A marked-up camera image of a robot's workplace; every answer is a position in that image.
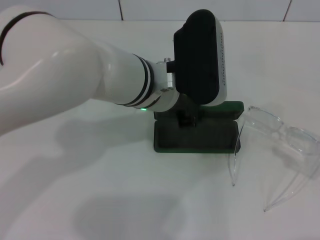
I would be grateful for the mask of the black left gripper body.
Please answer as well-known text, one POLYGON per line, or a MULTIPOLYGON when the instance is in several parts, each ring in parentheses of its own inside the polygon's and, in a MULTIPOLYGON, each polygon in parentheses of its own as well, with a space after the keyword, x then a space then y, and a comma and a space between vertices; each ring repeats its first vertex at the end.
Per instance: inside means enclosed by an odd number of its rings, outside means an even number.
POLYGON ((172 111, 178 118, 197 118, 200 114, 200 106, 187 95, 180 94, 172 111))

